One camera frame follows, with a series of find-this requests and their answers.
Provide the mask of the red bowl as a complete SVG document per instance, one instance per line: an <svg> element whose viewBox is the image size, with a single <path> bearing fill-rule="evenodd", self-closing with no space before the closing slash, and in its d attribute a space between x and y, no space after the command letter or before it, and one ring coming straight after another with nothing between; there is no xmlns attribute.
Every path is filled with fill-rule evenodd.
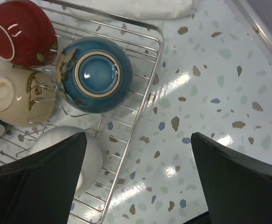
<svg viewBox="0 0 272 224"><path fill-rule="evenodd" d="M55 29L30 0L0 4L0 58L24 68L44 67L57 57Z"/></svg>

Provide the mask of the blue floral bowl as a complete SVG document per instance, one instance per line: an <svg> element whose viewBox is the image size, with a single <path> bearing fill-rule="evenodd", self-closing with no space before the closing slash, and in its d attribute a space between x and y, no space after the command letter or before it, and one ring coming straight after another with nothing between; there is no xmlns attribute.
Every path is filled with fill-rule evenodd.
<svg viewBox="0 0 272 224"><path fill-rule="evenodd" d="M111 40L93 36L65 47L55 74L63 99L86 113L115 109L126 100L133 82L132 64L123 49Z"/></svg>

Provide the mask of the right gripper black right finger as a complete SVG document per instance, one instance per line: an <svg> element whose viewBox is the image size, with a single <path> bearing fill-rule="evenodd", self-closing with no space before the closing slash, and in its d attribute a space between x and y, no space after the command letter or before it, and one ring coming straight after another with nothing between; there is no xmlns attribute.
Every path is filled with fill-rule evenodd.
<svg viewBox="0 0 272 224"><path fill-rule="evenodd" d="M204 223L272 224L272 165L196 132L191 146L208 207Z"/></svg>

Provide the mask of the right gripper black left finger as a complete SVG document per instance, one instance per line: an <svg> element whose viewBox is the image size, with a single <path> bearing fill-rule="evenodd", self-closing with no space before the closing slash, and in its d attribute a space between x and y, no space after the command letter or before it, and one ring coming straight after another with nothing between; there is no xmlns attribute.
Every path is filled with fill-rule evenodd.
<svg viewBox="0 0 272 224"><path fill-rule="evenodd" d="M0 224L65 224L87 146L83 132L0 166Z"/></svg>

